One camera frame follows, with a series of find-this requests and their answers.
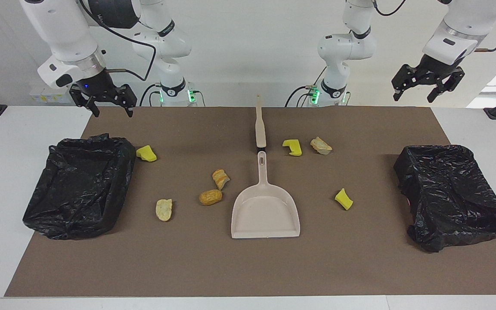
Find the white backdrop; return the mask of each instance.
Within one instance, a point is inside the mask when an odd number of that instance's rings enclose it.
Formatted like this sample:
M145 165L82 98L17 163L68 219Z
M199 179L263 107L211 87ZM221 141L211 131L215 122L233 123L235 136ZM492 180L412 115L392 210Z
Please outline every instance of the white backdrop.
M30 84L40 83L36 68L49 57L49 48L28 22L20 0L0 0L0 102L33 104ZM208 105L253 105L256 93L266 105L283 105L297 86L312 83L324 62L317 55L319 38L346 33L342 0L167 0L177 26L191 36L192 54L178 59L185 76L202 90ZM389 12L400 0L380 0ZM435 0L409 0L394 16L377 14L372 31L378 51L372 59L350 61L348 90L352 105L423 105L431 87L408 90L394 102L391 79L404 63L418 64L427 42L447 7ZM120 30L133 34L143 27ZM104 29L93 28L108 67L144 73L147 62L130 43ZM482 47L496 45L496 27ZM462 63L466 77L454 93L433 106L464 107L496 75L496 53L476 53ZM149 83L115 74L116 84L130 83L140 97ZM159 78L152 74L150 81Z

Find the wooden handle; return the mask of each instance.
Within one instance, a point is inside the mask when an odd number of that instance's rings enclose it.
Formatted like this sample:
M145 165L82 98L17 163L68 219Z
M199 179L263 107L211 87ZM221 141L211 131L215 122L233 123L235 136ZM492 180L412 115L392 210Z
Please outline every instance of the wooden handle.
M264 118L261 114L261 106L263 102L261 96L257 96L256 101L256 145L260 149L264 149L267 146L267 139L265 138L265 125Z

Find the black trash bag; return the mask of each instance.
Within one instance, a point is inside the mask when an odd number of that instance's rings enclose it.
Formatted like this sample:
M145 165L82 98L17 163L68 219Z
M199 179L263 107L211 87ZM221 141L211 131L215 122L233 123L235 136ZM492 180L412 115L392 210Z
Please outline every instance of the black trash bag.
M415 224L407 233L428 252L496 239L496 195L472 151L408 146L394 169Z
M49 147L47 165L22 218L50 239L84 239L110 231L124 205L136 150L104 135L64 139Z

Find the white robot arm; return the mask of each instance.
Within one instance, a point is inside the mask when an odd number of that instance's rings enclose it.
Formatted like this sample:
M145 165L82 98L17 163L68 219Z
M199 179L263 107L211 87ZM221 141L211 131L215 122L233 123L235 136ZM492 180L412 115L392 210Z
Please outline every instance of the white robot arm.
M181 84L187 83L171 58L189 55L191 47L186 35L175 28L163 0L20 0L20 3L51 49L51 57L38 69L40 77L53 88L72 84L70 94L77 106L85 106L98 116L95 102L112 102L124 107L130 117L136 106L129 85L116 87L112 82L109 73L128 71L106 68L98 44L89 33L89 24L95 23L130 29L140 22L150 28L146 35L136 37L144 37L141 41L155 48L138 49L134 44L136 51L150 60L156 53L154 64L162 79L160 84L164 90L176 92L175 96L169 96L172 101L189 100L181 96L188 92Z
M343 21L348 34L327 35L319 42L319 56L326 62L325 78L317 82L309 106L337 105L346 90L350 67L346 60L367 59L376 51L376 39L370 22L374 14L372 0L347 0Z
M428 96L430 103L444 92L455 90L465 75L458 65L476 51L496 21L496 0L439 2L448 4L449 12L425 45L421 63L415 68L403 65L392 79L396 101L405 90L421 84L436 86Z

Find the hole in dustpan handle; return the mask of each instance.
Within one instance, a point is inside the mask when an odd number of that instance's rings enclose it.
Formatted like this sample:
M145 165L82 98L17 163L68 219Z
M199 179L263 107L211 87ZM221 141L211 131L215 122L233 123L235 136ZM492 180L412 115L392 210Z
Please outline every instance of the hole in dustpan handle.
M260 152L257 154L257 170L260 175L260 181L258 184L269 184L267 181L267 155L265 152Z

